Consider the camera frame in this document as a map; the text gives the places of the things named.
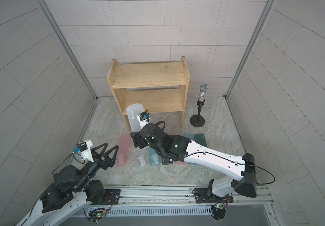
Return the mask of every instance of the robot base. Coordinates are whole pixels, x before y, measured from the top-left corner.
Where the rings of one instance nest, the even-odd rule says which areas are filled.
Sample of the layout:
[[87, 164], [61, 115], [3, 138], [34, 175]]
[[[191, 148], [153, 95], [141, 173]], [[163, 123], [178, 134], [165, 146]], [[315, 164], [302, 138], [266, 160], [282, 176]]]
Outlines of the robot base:
[[[120, 189], [106, 189], [105, 190], [106, 193], [105, 193], [105, 196], [109, 196], [111, 201], [112, 201], [112, 205], [117, 205], [118, 204], [118, 201], [120, 199], [120, 192], [121, 190]], [[101, 203], [98, 203], [99, 205], [108, 205], [109, 202], [104, 199]]]
[[232, 203], [233, 200], [233, 196], [227, 195], [226, 197], [214, 197], [214, 200], [212, 200], [209, 196], [208, 196], [208, 191], [209, 188], [195, 188], [195, 202], [200, 204], [200, 203], [215, 203], [215, 202], [219, 202], [219, 203], [227, 203], [227, 198], [228, 198], [228, 202]]

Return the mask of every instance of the tiled wall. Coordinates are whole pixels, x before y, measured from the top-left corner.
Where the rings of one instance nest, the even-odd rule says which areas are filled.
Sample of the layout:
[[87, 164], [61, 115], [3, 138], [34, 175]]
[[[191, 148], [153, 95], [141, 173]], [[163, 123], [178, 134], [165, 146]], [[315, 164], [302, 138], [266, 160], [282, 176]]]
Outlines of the tiled wall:
[[325, 225], [325, 0], [277, 0], [229, 103], [285, 222]]
[[180, 61], [191, 78], [188, 95], [228, 91], [265, 2], [47, 0], [98, 96], [111, 96], [106, 82], [119, 63]]
[[0, 1], [0, 226], [50, 185], [93, 102], [36, 2]]

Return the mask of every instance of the wooden shelf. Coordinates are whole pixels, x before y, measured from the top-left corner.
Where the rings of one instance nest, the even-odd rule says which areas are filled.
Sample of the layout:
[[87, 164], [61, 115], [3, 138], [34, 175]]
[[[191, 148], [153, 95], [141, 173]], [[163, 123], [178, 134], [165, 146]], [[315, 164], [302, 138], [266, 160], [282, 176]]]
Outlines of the wooden shelf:
[[[130, 131], [126, 107], [140, 103], [149, 112], [179, 112], [183, 126], [190, 72], [185, 57], [180, 62], [121, 64], [112, 59], [106, 77], [122, 119]], [[127, 88], [179, 86], [178, 89], [127, 91]]]
[[114, 89], [185, 85], [181, 62], [122, 64], [117, 67]]
[[140, 103], [150, 113], [183, 111], [179, 89], [157, 89], [128, 91], [123, 114], [127, 115], [126, 107], [134, 103]]

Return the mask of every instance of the marble floor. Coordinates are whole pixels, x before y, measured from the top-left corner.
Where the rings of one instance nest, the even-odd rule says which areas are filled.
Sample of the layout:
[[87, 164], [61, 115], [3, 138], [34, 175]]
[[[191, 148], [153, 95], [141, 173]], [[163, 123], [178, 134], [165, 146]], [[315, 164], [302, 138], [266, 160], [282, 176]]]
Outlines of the marble floor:
[[[206, 97], [205, 109], [201, 115], [205, 118], [205, 125], [201, 128], [190, 124], [190, 117], [196, 114], [197, 97], [188, 97], [183, 128], [179, 126], [178, 113], [151, 113], [150, 121], [156, 123], [165, 121], [164, 131], [172, 133], [204, 133], [209, 148], [217, 151], [244, 155], [245, 151], [229, 111], [228, 104], [223, 97]], [[113, 97], [102, 97], [96, 112], [85, 133], [84, 139], [91, 139], [95, 146], [107, 142], [109, 148], [118, 144], [120, 134], [128, 133]], [[134, 167], [134, 146], [131, 141], [128, 162], [123, 167], [114, 166], [99, 170], [94, 179], [100, 179], [104, 185], [142, 184], [142, 185], [171, 185], [171, 184], [200, 184], [209, 183], [210, 179], [224, 176], [216, 170], [202, 165], [162, 165], [150, 166], [143, 169]], [[79, 169], [81, 164], [74, 160], [73, 165]]]

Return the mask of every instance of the wooden side panel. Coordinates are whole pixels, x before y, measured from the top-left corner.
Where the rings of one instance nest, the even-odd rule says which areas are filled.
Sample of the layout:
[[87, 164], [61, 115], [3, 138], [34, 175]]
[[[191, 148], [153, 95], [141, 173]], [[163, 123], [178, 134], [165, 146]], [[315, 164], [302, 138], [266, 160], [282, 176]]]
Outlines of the wooden side panel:
[[181, 64], [183, 65], [183, 72], [185, 79], [188, 80], [190, 78], [190, 71], [189, 68], [187, 67], [186, 59], [185, 57], [181, 57]]
[[129, 118], [127, 117], [127, 115], [123, 115], [122, 116], [122, 119], [123, 121], [125, 122], [125, 125], [127, 127], [127, 130], [128, 131], [131, 131], [131, 128], [130, 128], [130, 122], [129, 122]]
[[109, 72], [107, 73], [106, 79], [107, 82], [111, 88], [112, 91], [112, 85], [114, 84], [115, 81], [115, 76], [116, 76], [116, 72], [117, 72], [117, 67], [118, 67], [118, 62], [116, 59], [112, 59], [111, 64], [110, 64], [110, 68], [109, 68]]
[[118, 62], [116, 59], [112, 59], [109, 72], [107, 73], [107, 83], [109, 84], [109, 87], [111, 89], [112, 95], [115, 98], [116, 104], [118, 109], [120, 110], [120, 114], [122, 116], [122, 120], [124, 121], [127, 129], [130, 131], [130, 124], [127, 122], [127, 117], [123, 114], [123, 108], [125, 106], [125, 99], [126, 99], [126, 89], [113, 89], [112, 85], [114, 84], [115, 81], [115, 76], [118, 68]]
[[186, 59], [183, 56], [181, 57], [181, 64], [183, 66], [184, 76], [185, 76], [185, 79], [186, 79], [186, 85], [179, 86], [181, 103], [183, 105], [183, 111], [179, 112], [180, 127], [183, 127], [184, 115], [185, 115], [185, 106], [186, 106], [186, 99], [187, 99], [187, 91], [189, 89], [189, 82], [190, 82], [190, 71], [188, 69]]

